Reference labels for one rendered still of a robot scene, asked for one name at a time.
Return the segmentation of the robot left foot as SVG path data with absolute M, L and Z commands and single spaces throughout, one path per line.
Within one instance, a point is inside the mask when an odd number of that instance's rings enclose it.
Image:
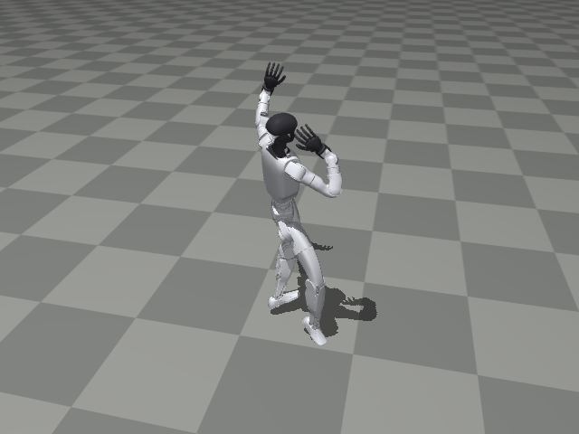
M 281 293 L 280 293 L 280 296 L 281 296 Z M 296 289 L 283 292 L 282 298 L 279 298 L 279 299 L 276 299 L 275 295 L 274 295 L 274 296 L 269 298 L 269 301 L 268 301 L 269 308 L 275 308 L 275 307 L 278 307 L 282 304 L 289 303 L 289 302 L 297 299 L 299 296 L 300 296 L 300 293 Z

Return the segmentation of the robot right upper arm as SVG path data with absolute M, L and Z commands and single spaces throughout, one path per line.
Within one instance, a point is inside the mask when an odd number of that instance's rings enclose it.
M 329 184 L 325 184 L 321 177 L 315 175 L 314 173 L 310 172 L 307 167 L 300 163 L 293 163 L 289 162 L 285 173 L 289 175 L 291 179 L 298 183 L 302 183 L 315 191 L 322 193 L 326 197 L 335 198 L 337 195 L 330 194 L 328 187 Z M 342 191 L 342 188 L 341 188 Z M 341 193 L 341 192 L 340 192 Z

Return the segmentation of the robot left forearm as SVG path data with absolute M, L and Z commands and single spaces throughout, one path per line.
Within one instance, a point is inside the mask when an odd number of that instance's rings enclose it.
M 270 92 L 263 89 L 262 93 L 259 96 L 258 108 L 256 109 L 255 115 L 255 126 L 259 126 L 261 116 L 267 117 L 269 116 L 269 101 L 270 101 Z

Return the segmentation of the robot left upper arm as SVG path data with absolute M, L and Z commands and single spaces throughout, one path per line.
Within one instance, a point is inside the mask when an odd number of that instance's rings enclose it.
M 272 138 L 276 138 L 265 127 L 268 120 L 269 120 L 269 118 L 261 116 L 260 124 L 259 124 L 259 126 L 256 127 L 258 130 L 257 134 L 259 137 L 258 143 L 259 143 L 261 148 L 263 147 L 263 145 L 266 142 L 270 141 Z

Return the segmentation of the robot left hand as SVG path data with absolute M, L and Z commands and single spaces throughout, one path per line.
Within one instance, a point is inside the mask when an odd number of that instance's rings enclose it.
M 284 75 L 284 76 L 278 81 L 278 79 L 279 79 L 279 77 L 280 77 L 280 75 L 281 75 L 281 73 L 282 73 L 282 70 L 283 70 L 283 66 L 282 66 L 281 69 L 280 69 L 280 72 L 279 72 L 278 76 L 276 77 L 278 68 L 279 68 L 279 66 L 280 66 L 279 63 L 278 63 L 278 65 L 277 65 L 277 67 L 276 67 L 276 70 L 274 71 L 274 74 L 272 75 L 272 72 L 273 72 L 273 69 L 274 69 L 274 66 L 275 66 L 275 62 L 272 64 L 270 75 L 268 75 L 270 65 L 271 65 L 271 63 L 269 62 L 268 67 L 267 67 L 267 70 L 266 70 L 266 74 L 265 74 L 265 77 L 264 77 L 264 82 L 265 82 L 265 83 L 264 83 L 263 86 L 262 86 L 261 92 L 263 91 L 263 89 L 265 89 L 266 91 L 269 91 L 269 92 L 272 94 L 272 92 L 274 91 L 274 87 L 276 87 L 277 85 L 281 84 L 281 83 L 285 80 L 286 76 Z

